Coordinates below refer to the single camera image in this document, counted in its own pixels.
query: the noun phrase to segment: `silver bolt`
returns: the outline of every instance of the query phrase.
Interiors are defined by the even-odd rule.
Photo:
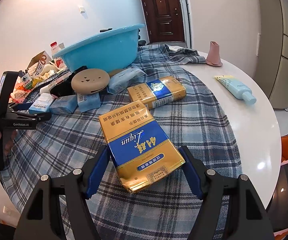
[[[207,173],[208,175],[214,176],[216,172],[215,172],[215,170],[213,170],[213,169],[208,169],[208,170],[206,171],[206,173]]]
[[[241,175],[241,180],[245,180],[245,181],[247,181],[247,180],[248,180],[248,177],[247,177],[247,175],[245,175],[245,174],[242,174],[242,175]]]
[[[46,180],[48,180],[48,175],[42,175],[41,176],[41,181],[46,181]]]
[[[81,169],[75,169],[73,170],[73,174],[74,175],[80,175],[82,173],[82,170]]]

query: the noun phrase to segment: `white table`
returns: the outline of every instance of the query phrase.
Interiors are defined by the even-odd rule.
[[[282,155],[277,119],[268,98],[255,81],[233,64],[222,62],[222,67],[192,63],[181,67],[198,77],[217,98],[232,126],[242,171],[251,179],[267,207],[277,183]],[[236,77],[252,90],[257,102],[247,106],[243,100],[236,99],[214,78],[216,75]]]

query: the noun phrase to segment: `pink framed tablet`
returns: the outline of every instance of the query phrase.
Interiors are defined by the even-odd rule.
[[[281,163],[280,174],[267,213],[274,236],[288,232],[288,160]]]

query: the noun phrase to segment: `plaid tablecloth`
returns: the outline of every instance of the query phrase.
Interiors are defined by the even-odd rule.
[[[188,62],[204,63],[205,59],[190,49],[173,52],[167,45],[154,45],[140,47],[132,66],[141,67],[147,74],[137,83],[172,75],[186,87],[184,99],[152,109],[152,115],[176,147],[186,145],[208,168],[237,177],[241,161],[232,128],[212,92],[179,66]],[[28,96],[29,100],[39,96],[39,88]],[[53,115],[48,122],[38,124],[36,130],[19,132],[0,175],[20,212],[41,175],[66,175],[82,167],[105,144],[98,116],[126,105],[129,97],[125,90],[118,95],[102,91],[100,98],[99,109]],[[186,240],[201,201],[191,193],[182,170],[130,195],[121,186],[110,161],[97,194],[87,205],[102,240]],[[228,199],[224,198],[214,238],[221,236],[227,207]],[[74,239],[64,197],[61,208],[67,237]]]

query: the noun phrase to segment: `gold foil wrapper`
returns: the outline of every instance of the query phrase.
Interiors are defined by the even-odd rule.
[[[172,76],[132,86],[127,91],[132,102],[141,100],[148,109],[165,105],[186,96],[185,87]]]
[[[117,174],[129,192],[148,187],[185,163],[140,100],[99,119]]]

